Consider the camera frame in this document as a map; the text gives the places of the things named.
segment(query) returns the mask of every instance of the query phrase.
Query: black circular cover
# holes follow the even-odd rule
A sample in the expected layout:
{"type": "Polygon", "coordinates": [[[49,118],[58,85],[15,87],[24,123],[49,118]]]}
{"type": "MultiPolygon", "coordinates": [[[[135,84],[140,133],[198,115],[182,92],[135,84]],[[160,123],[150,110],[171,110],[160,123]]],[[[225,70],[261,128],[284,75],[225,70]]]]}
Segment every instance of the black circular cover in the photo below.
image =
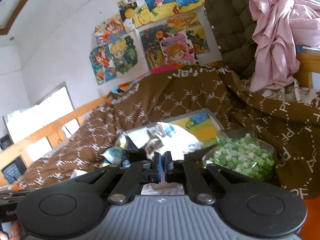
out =
{"type": "Polygon", "coordinates": [[[103,201],[91,185],[78,184],[53,185],[27,194],[17,206],[23,228],[45,238],[72,237],[92,228],[102,216],[103,201]]]}
{"type": "Polygon", "coordinates": [[[233,184],[221,199],[220,211],[231,227],[263,238],[296,233],[307,216],[299,196],[258,181],[233,184]]]}

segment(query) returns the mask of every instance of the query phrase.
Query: pink fabric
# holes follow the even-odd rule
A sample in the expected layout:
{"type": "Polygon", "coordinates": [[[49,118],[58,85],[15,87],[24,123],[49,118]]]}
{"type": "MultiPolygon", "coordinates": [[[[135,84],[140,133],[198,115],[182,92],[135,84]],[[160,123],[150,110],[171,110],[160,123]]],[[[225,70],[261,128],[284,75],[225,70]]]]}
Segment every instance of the pink fabric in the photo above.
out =
{"type": "Polygon", "coordinates": [[[312,0],[250,0],[258,44],[250,91],[280,89],[299,70],[296,45],[320,47],[320,5],[312,0]]]}

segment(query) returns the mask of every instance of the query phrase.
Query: brown wooden frame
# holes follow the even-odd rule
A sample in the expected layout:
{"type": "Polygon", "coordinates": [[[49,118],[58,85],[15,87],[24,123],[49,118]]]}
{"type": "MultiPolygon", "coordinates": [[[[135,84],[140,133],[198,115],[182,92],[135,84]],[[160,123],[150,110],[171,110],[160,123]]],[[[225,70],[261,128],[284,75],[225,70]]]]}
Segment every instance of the brown wooden frame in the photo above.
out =
{"type": "Polygon", "coordinates": [[[0,35],[7,35],[18,17],[19,13],[21,12],[22,8],[25,6],[28,0],[20,0],[17,4],[16,8],[13,10],[8,22],[6,23],[4,28],[0,28],[0,35]]]}
{"type": "MultiPolygon", "coordinates": [[[[300,61],[299,71],[294,75],[294,77],[299,81],[301,87],[309,87],[312,88],[312,78],[311,73],[320,73],[320,54],[298,54],[297,59],[300,61]]],[[[210,66],[222,67],[222,61],[216,61],[209,63],[210,66]]],[[[106,101],[106,97],[99,98],[90,103],[87,103],[77,109],[75,109],[70,114],[65,115],[64,117],[48,124],[47,126],[41,128],[35,133],[31,134],[24,140],[12,145],[2,153],[0,153],[0,171],[14,161],[16,158],[21,156],[25,165],[30,167],[32,164],[32,160],[30,159],[26,149],[36,143],[43,137],[47,137],[49,143],[52,148],[59,145],[62,141],[64,141],[65,135],[61,129],[61,126],[70,122],[73,119],[78,120],[80,124],[83,123],[82,115],[90,112],[92,109],[96,108],[100,104],[106,101]]],[[[3,174],[0,172],[0,186],[7,185],[8,182],[4,179],[3,174]]]]}

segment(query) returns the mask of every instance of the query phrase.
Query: transparent plastic bag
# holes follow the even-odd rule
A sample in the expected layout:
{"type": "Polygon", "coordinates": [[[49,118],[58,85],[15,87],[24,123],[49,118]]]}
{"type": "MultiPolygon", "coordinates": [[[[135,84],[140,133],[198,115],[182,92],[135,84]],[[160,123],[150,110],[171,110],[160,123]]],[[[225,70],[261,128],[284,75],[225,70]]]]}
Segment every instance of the transparent plastic bag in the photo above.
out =
{"type": "Polygon", "coordinates": [[[272,176],[275,149],[257,139],[253,126],[238,130],[221,130],[217,137],[217,147],[202,158],[204,167],[209,163],[215,163],[259,180],[266,180],[272,176]]]}

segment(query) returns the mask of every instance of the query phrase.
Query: pink poster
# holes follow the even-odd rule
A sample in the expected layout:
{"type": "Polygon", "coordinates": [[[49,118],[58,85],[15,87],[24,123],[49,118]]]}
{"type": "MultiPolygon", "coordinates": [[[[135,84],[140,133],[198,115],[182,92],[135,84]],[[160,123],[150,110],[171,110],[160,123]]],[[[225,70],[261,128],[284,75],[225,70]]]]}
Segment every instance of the pink poster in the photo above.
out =
{"type": "Polygon", "coordinates": [[[167,64],[199,64],[195,59],[192,42],[185,31],[164,38],[160,42],[160,47],[167,64]]]}

